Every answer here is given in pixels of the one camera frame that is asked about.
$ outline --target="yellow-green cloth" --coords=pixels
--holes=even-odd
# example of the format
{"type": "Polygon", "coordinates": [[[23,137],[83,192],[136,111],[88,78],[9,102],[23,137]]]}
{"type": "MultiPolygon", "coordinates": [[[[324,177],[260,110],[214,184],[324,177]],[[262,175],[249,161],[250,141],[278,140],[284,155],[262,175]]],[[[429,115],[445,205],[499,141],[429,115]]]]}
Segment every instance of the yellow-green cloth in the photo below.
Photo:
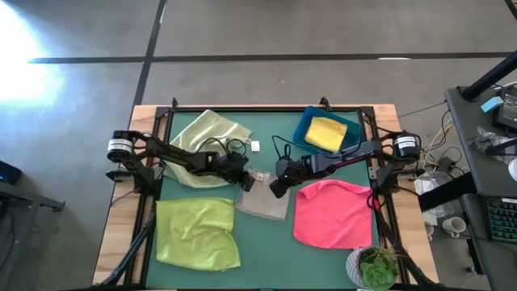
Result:
{"type": "Polygon", "coordinates": [[[156,260],[195,270],[241,266],[233,240],[233,200],[187,198],[156,202],[156,260]]]}
{"type": "MultiPolygon", "coordinates": [[[[179,133],[170,144],[190,152],[206,150],[217,151],[220,155],[223,155],[226,154],[225,149],[217,141],[204,142],[210,137],[220,140],[223,144],[232,139],[244,142],[250,135],[251,130],[244,126],[220,116],[212,110],[206,110],[179,133]]],[[[234,148],[241,145],[239,142],[232,142],[229,146],[234,148]]],[[[215,176],[195,176],[187,172],[183,166],[172,162],[166,162],[166,169],[163,174],[193,188],[214,188],[228,185],[228,182],[215,176]]]]}

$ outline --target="pink towel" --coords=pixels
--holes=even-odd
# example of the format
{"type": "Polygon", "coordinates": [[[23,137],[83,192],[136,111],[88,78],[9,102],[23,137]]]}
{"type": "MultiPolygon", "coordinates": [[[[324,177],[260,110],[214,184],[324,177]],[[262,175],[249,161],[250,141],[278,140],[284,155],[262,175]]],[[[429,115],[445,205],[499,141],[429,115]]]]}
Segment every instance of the pink towel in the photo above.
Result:
{"type": "Polygon", "coordinates": [[[353,249],[372,244],[371,188],[326,179],[296,194],[294,230],[300,242],[325,249],[353,249]]]}

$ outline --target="keyboard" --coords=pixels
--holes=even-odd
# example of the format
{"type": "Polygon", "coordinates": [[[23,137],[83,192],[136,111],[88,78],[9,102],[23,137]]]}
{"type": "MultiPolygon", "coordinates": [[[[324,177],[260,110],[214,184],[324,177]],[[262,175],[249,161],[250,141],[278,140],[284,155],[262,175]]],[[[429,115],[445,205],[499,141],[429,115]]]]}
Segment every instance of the keyboard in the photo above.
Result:
{"type": "Polygon", "coordinates": [[[489,198],[486,201],[493,240],[517,243],[517,199],[489,198]]]}

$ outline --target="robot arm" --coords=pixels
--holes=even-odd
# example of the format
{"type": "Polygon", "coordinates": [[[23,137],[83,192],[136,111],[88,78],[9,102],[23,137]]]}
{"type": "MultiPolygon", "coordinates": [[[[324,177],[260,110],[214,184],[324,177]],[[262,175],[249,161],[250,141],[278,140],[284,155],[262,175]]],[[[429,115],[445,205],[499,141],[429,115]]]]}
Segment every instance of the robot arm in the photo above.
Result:
{"type": "Polygon", "coordinates": [[[230,152],[223,156],[215,151],[191,153],[137,131],[113,132],[107,148],[107,158],[126,167],[135,179],[135,188],[153,188],[155,184],[154,170],[142,164],[143,158],[161,158],[184,167],[193,175],[213,175],[229,183],[239,183],[245,191],[249,191],[254,183],[254,178],[244,171],[248,158],[238,152],[230,152]],[[137,140],[145,142],[145,148],[139,154],[133,150],[137,140]]]}
{"type": "Polygon", "coordinates": [[[379,140],[361,142],[331,155],[305,155],[298,161],[292,161],[288,154],[285,154],[276,162],[278,179],[273,181],[269,187],[275,196],[280,198],[290,187],[313,179],[323,179],[332,175],[340,167],[380,156],[387,158],[389,162],[389,165],[381,167],[381,171],[384,172],[382,175],[384,180],[386,171],[391,173],[418,161],[420,145],[417,143],[415,135],[400,132],[389,133],[379,140]],[[393,155],[386,154],[382,150],[382,142],[388,139],[393,140],[393,155]]]}

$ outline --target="concrete floor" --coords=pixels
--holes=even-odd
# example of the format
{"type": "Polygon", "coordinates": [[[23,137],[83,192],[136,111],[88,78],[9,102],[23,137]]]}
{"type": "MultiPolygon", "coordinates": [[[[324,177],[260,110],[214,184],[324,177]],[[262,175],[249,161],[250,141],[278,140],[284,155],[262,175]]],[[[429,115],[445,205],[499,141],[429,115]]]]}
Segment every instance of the concrete floor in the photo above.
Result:
{"type": "MultiPolygon", "coordinates": [[[[107,141],[128,125],[142,69],[24,61],[143,57],[158,2],[0,1],[10,44],[0,47],[0,160],[24,171],[24,187],[66,201],[63,213],[40,215],[11,289],[90,284],[113,188],[104,176],[114,167],[107,141]]],[[[155,55],[506,52],[516,36],[515,19],[496,0],[169,0],[155,55]]],[[[155,63],[142,103],[313,103],[325,95],[332,103],[395,103],[402,115],[442,101],[444,89],[470,84],[499,61],[155,63]]],[[[428,143],[445,111],[404,117],[401,126],[428,143]]],[[[449,146],[460,146],[454,133],[434,155],[449,146]]],[[[431,248],[444,284],[489,288],[462,272],[471,264],[464,241],[438,235],[431,248]]]]}

